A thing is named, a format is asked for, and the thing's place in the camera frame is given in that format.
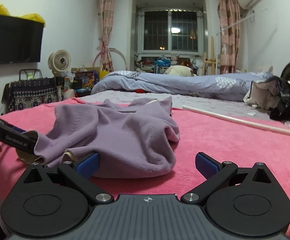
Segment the purple fleece garment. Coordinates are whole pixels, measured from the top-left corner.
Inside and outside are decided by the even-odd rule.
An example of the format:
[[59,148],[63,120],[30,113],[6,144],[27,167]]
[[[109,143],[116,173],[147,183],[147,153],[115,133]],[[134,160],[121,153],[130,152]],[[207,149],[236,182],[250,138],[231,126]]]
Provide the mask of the purple fleece garment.
[[128,106],[106,99],[103,104],[61,104],[46,134],[38,134],[34,154],[49,167],[98,153],[99,178],[151,178],[175,166],[172,144],[180,131],[172,118],[172,97],[140,98]]

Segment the pink fleece blanket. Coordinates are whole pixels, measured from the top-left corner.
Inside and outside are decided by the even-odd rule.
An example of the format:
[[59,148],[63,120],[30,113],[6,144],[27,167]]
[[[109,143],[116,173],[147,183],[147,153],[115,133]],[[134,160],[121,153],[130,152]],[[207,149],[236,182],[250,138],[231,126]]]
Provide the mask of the pink fleece blanket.
[[[56,119],[54,108],[61,104],[85,104],[81,99],[68,99],[59,103],[41,105],[32,109],[12,112],[1,118],[24,129],[46,134]],[[178,110],[172,117],[180,129],[180,141],[174,148],[176,165],[165,176],[146,179],[102,179],[91,181],[113,196],[121,194],[176,193],[179,197],[204,181],[195,169],[194,159],[204,152],[219,162],[230,160],[239,167],[252,167],[263,162],[270,168],[290,199],[290,136],[254,129],[212,118],[210,116]],[[14,148],[2,145],[0,153],[0,200],[3,201],[27,165]],[[290,225],[287,231],[290,237]]]

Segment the white wooden pole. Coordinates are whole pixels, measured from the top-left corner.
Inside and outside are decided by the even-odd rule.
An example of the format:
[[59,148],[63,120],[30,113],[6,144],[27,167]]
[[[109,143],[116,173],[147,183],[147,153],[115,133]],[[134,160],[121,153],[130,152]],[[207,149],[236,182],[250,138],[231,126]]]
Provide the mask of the white wooden pole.
[[199,114],[203,114],[203,115],[206,115],[206,116],[210,116],[210,117],[213,117],[213,118],[217,118],[219,120],[228,121],[228,122],[231,122],[231,123],[234,123],[234,124],[240,124],[240,125],[243,125],[243,126],[260,129],[260,130],[263,130],[263,131],[270,131],[270,132],[274,132],[274,133],[279,133],[279,134],[290,136],[290,130],[285,129],[285,128],[279,128],[279,127],[264,125],[264,124],[260,124],[260,123],[256,123],[256,122],[251,122],[251,121],[246,121],[246,120],[242,120],[242,119],[237,119],[237,118],[233,118],[233,117],[230,117],[230,116],[217,114],[217,113],[212,113],[212,112],[209,112],[209,111],[205,111],[205,110],[201,110],[201,109],[197,109],[197,108],[189,107],[189,106],[183,106],[182,109],[190,111],[190,112],[194,112],[194,113],[199,113]]

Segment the grey bed sheet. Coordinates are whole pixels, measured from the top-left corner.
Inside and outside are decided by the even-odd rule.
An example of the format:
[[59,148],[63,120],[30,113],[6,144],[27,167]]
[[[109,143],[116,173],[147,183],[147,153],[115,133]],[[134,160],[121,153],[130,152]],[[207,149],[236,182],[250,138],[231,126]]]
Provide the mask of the grey bed sheet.
[[[81,100],[85,102],[103,102],[109,99],[113,103],[129,104],[135,99],[151,98],[163,100],[169,97],[170,94],[156,94],[156,93],[134,93],[134,92],[121,92],[116,90],[106,90],[97,94],[84,96]],[[231,116],[238,119],[246,119],[254,122],[263,122],[270,126],[278,126],[290,129],[290,121],[274,121],[271,120],[269,114],[252,108],[244,102],[234,102],[219,99],[208,99],[185,95],[171,95],[173,107],[181,109],[183,106],[197,108],[203,111]]]

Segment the colourful toy box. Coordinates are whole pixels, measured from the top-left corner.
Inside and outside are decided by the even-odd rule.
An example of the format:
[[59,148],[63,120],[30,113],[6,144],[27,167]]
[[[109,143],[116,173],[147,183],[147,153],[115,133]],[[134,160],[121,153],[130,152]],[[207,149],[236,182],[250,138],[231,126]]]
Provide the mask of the colourful toy box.
[[93,88],[99,81],[99,73],[95,70],[76,72],[72,83],[73,89]]

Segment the black and beige bag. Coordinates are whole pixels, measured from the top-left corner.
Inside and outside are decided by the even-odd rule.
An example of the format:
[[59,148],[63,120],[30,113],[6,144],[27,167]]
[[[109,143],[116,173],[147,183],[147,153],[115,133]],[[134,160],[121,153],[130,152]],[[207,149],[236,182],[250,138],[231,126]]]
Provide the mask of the black and beige bag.
[[253,81],[243,101],[269,112],[270,119],[290,121],[290,83],[280,77]]

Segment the yellow cloth on television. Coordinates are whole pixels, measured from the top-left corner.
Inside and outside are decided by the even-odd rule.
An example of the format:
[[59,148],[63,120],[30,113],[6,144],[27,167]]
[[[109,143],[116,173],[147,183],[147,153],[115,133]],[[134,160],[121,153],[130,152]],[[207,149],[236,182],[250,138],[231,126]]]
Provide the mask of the yellow cloth on television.
[[[12,15],[9,13],[8,9],[3,4],[0,4],[0,15],[12,17]],[[36,13],[18,16],[18,18],[39,22],[39,23],[42,23],[44,26],[46,26],[46,22],[42,18],[42,16],[39,14],[36,14]]]

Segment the yellow shopping bag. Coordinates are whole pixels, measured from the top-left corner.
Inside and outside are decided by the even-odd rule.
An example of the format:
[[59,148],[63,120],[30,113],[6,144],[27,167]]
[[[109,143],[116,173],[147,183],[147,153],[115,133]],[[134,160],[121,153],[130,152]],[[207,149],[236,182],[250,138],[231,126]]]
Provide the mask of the yellow shopping bag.
[[103,79],[105,76],[107,76],[110,73],[108,70],[100,70],[99,71],[99,79]]

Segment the pink hula hoop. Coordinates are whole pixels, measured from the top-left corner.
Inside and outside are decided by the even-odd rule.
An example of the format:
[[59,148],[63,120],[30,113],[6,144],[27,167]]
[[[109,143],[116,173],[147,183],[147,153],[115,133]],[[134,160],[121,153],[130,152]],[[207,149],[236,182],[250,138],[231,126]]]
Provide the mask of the pink hula hoop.
[[[114,52],[117,55],[120,55],[122,58],[124,64],[117,64],[117,62],[113,59],[112,52]],[[108,53],[105,54],[105,58],[102,58],[102,52],[100,51],[97,56],[94,58],[92,66],[95,67],[95,63],[97,62],[98,58],[101,58],[99,60],[99,68],[100,70],[108,70],[109,72],[114,71],[120,71],[120,70],[127,70],[127,62],[125,59],[125,56],[117,49],[115,48],[108,48]]]

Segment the wooden easel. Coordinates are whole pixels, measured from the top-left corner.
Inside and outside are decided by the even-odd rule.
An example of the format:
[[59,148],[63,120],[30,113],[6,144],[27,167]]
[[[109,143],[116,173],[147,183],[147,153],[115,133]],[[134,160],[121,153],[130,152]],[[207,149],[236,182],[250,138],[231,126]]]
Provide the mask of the wooden easel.
[[211,74],[216,75],[217,72],[217,59],[215,57],[214,51],[214,37],[211,37],[211,58],[207,57],[207,54],[204,52],[202,60],[202,75],[208,74],[208,67],[211,68]]

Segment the left pink curtain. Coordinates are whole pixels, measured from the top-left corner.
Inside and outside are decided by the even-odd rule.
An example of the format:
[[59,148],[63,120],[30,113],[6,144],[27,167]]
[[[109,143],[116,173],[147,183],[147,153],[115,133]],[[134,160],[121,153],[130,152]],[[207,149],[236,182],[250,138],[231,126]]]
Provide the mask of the left pink curtain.
[[101,52],[102,58],[108,53],[114,26],[115,0],[99,0],[101,17]]

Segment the pink curtain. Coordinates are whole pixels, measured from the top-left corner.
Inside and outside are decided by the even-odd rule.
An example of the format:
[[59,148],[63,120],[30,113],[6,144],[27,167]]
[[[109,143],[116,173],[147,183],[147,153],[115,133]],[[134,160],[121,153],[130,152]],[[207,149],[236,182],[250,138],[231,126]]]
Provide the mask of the pink curtain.
[[108,53],[114,26],[115,0],[99,0],[101,17],[101,52],[102,58]]
[[219,0],[220,73],[236,72],[240,46],[240,6],[238,0]]

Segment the barred window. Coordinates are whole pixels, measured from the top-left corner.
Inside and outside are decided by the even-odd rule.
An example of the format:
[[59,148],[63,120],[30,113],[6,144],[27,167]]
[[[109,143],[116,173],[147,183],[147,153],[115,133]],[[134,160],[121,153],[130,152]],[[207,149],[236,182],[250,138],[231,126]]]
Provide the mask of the barred window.
[[140,8],[136,14],[139,53],[189,53],[208,51],[207,16],[200,8]]

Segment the right pink curtain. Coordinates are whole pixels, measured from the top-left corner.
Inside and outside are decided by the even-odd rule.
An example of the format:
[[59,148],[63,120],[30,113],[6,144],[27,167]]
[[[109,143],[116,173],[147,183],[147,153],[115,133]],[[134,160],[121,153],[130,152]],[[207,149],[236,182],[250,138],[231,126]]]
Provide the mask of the right pink curtain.
[[236,72],[240,46],[240,6],[238,0],[219,0],[220,73]]

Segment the black wall television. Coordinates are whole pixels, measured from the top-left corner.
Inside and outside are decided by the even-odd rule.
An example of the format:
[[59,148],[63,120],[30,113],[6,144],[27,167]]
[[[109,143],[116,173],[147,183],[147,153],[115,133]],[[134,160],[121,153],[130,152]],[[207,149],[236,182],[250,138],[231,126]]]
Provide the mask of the black wall television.
[[40,62],[44,25],[0,15],[0,64]]

